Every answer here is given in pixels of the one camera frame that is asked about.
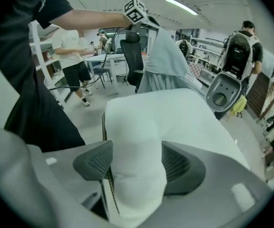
fluorescent light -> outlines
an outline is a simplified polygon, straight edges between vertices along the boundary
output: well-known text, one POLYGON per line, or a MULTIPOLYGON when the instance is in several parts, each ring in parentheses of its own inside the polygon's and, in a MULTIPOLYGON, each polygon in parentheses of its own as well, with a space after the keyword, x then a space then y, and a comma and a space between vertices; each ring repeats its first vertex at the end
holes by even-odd
POLYGON ((185 11, 188 11, 189 13, 192 13, 193 15, 198 15, 198 13, 194 12, 192 9, 188 8, 186 5, 177 2, 175 0, 166 0, 167 2, 173 3, 176 6, 181 7, 182 9, 184 9, 185 11))

white table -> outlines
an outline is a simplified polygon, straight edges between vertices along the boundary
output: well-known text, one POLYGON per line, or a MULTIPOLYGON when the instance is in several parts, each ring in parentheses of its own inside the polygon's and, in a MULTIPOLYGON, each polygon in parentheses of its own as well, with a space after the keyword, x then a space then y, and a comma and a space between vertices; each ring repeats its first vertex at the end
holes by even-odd
MULTIPOLYGON (((94 69, 91 63, 89 62, 99 62, 99 61, 104 61, 105 54, 99 55, 99 56, 93 56, 93 57, 87 57, 84 59, 84 61, 89 65, 90 71, 93 75, 94 74, 94 69)), ((108 55, 106 62, 110 62, 110 67, 109 66, 104 66, 105 69, 110 69, 112 72, 112 75, 114 77, 114 83, 113 86, 115 88, 115 93, 118 94, 118 85, 117 85, 117 78, 116 78, 116 69, 115 69, 115 61, 116 60, 125 60, 124 54, 111 54, 108 55)))

backpack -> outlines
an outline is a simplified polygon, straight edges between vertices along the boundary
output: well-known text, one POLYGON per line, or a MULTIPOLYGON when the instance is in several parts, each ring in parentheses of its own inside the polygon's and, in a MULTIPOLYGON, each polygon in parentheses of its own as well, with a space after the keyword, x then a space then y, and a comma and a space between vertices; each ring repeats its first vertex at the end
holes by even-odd
POLYGON ((248 37, 240 32, 233 33, 227 43, 221 68, 230 72, 240 81, 251 75, 253 60, 253 45, 259 42, 256 36, 248 37))
POLYGON ((176 45, 179 47, 181 52, 187 57, 192 49, 191 44, 187 40, 179 40, 176 42, 176 45))

white sneaker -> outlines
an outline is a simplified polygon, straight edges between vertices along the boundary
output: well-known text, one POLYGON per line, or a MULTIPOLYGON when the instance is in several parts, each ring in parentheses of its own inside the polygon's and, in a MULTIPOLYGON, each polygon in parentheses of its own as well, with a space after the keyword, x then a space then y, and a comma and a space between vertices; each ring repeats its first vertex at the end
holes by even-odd
POLYGON ((83 98, 83 99, 82 99, 82 103, 83 103, 83 105, 85 105, 85 106, 90 106, 90 103, 87 101, 86 98, 83 98))
POLYGON ((93 95, 93 93, 90 90, 88 90, 88 89, 86 89, 84 91, 84 94, 86 94, 86 95, 93 95))

mesh panel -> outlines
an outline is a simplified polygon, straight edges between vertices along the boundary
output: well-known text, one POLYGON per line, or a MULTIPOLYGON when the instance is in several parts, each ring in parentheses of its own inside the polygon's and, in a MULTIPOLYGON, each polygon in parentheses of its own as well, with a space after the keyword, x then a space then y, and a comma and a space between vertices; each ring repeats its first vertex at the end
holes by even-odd
POLYGON ((162 148, 162 164, 168 182, 183 176, 190 169, 190 163, 184 156, 166 146, 162 148))
POLYGON ((105 175, 113 159, 113 152, 111 148, 106 148, 104 151, 96 154, 94 157, 88 160, 87 164, 105 175))

